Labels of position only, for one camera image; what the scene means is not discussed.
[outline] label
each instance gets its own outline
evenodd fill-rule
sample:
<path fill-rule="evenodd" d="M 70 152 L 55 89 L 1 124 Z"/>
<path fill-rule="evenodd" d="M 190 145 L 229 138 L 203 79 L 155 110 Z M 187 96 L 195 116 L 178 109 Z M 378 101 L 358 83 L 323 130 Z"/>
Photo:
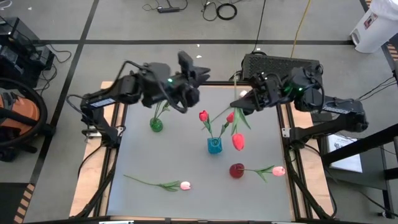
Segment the label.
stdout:
<path fill-rule="evenodd" d="M 351 111 L 348 111 L 348 110 L 336 109 L 336 108 L 331 108 L 331 107 L 328 107 L 328 106 L 324 106 L 323 109 L 325 111 L 329 111 L 329 112 L 333 112 L 333 113 L 339 113 L 339 114 L 348 114 L 349 112 L 351 112 Z"/>
<path fill-rule="evenodd" d="M 110 104 L 112 104 L 114 102 L 115 101 L 112 98 L 108 98 L 108 99 L 105 99 L 105 100 L 98 101 L 96 103 L 92 103 L 91 106 L 94 106 L 95 108 L 99 108 L 101 106 L 110 105 Z"/>
<path fill-rule="evenodd" d="M 365 30 L 367 30 L 376 19 L 377 15 L 372 12 L 371 15 L 363 23 L 365 25 Z"/>

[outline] gray table surface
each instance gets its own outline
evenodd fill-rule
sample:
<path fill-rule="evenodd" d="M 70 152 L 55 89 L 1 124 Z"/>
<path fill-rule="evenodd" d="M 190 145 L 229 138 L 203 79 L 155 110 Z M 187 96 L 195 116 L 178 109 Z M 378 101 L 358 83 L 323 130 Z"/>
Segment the gray table surface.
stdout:
<path fill-rule="evenodd" d="M 210 135 L 201 130 L 198 114 L 207 110 L 215 117 L 234 99 L 234 89 L 203 86 L 200 93 L 200 102 L 186 114 L 174 109 L 162 114 L 164 129 L 160 133 L 149 127 L 154 108 L 129 106 L 107 215 L 291 221 L 285 177 L 269 174 L 265 183 L 254 172 L 246 171 L 240 179 L 229 175 L 229 167 L 237 162 L 247 169 L 284 165 L 276 109 L 247 116 L 251 130 L 243 123 L 238 126 L 246 141 L 242 151 L 233 147 L 229 126 L 221 137 L 223 151 L 211 155 L 206 141 Z M 231 111 L 212 123 L 215 136 Z M 168 192 L 124 174 L 155 184 L 189 181 L 192 189 Z"/>

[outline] green vase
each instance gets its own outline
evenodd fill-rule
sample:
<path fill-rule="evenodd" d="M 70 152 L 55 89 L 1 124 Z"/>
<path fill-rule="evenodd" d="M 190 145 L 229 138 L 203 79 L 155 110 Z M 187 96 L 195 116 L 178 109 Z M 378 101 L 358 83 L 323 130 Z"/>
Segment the green vase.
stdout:
<path fill-rule="evenodd" d="M 149 121 L 149 126 L 153 132 L 160 132 L 163 130 L 163 123 L 159 118 L 152 118 Z"/>

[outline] blue vase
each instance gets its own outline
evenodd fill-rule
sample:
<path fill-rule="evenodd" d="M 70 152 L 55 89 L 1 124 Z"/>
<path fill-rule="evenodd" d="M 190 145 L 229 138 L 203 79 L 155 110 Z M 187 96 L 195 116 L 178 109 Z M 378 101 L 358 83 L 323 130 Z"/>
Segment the blue vase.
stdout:
<path fill-rule="evenodd" d="M 207 139 L 207 149 L 210 154 L 217 154 L 223 150 L 221 145 L 221 138 L 208 138 Z"/>

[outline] white container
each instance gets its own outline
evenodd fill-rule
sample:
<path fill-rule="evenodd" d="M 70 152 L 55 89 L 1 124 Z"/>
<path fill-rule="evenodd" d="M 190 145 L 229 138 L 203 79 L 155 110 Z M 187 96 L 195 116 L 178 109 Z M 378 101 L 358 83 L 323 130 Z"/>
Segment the white container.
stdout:
<path fill-rule="evenodd" d="M 373 0 L 350 33 L 355 50 L 373 53 L 398 33 L 398 0 Z"/>

